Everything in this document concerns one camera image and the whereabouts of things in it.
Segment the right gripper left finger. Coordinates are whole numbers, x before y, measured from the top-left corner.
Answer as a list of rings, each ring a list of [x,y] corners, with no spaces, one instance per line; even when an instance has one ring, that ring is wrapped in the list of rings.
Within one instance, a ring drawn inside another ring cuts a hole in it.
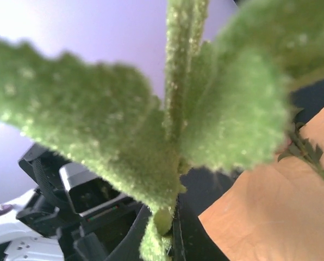
[[[145,234],[146,225],[151,213],[143,206],[130,230],[124,239],[118,244],[106,261],[141,261],[139,247]]]

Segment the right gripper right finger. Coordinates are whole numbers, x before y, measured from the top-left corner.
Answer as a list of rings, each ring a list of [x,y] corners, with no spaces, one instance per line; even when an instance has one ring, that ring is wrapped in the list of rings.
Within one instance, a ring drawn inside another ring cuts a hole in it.
[[[184,194],[178,195],[172,225],[172,259],[176,261],[228,261],[210,239]]]

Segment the orange wrapping paper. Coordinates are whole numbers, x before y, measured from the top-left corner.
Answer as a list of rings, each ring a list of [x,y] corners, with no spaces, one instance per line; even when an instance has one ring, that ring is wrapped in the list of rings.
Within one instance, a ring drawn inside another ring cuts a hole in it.
[[[243,172],[200,220],[230,260],[324,260],[324,182],[294,157]]]

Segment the small blue flower stem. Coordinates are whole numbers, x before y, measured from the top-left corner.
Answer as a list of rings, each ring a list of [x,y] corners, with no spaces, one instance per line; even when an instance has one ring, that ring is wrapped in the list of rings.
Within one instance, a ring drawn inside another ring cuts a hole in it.
[[[0,120],[147,205],[143,260],[168,260],[180,176],[270,162],[288,93],[324,79],[324,1],[246,1],[203,42],[208,4],[168,2],[163,101],[134,67],[0,39]]]

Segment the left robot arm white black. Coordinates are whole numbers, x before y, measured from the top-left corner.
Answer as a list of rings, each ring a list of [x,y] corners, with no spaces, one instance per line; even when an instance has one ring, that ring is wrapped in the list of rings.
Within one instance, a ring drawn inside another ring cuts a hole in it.
[[[39,144],[18,164],[37,187],[0,204],[0,260],[107,260],[141,204]]]

